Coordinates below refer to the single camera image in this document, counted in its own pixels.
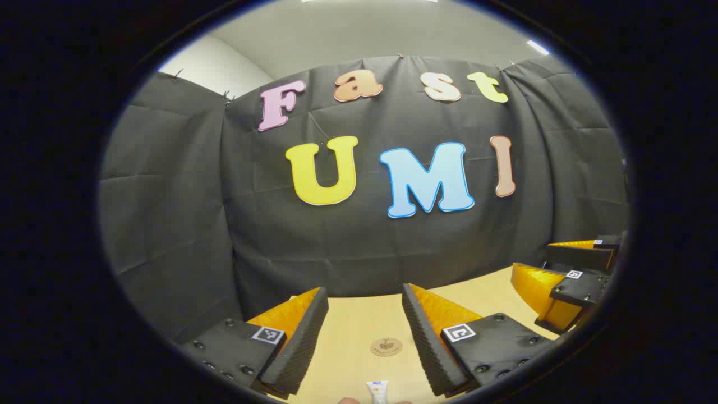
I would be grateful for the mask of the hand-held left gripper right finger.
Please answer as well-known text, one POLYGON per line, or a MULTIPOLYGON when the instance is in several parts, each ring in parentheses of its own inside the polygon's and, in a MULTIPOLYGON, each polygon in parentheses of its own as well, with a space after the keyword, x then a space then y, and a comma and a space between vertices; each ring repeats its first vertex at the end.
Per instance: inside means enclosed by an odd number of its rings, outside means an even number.
POLYGON ((509 315, 478 315, 415 284, 403 284, 402 305, 436 396, 493 384, 556 344, 509 315))

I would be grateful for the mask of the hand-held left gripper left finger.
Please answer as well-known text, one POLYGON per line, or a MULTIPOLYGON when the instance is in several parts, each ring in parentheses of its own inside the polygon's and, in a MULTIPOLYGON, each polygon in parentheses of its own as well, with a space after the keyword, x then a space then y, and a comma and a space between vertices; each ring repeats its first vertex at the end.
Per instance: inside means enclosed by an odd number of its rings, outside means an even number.
POLYGON ((315 287, 251 320, 221 320, 181 345, 190 360, 237 388, 286 400, 298 393, 329 310, 315 287))

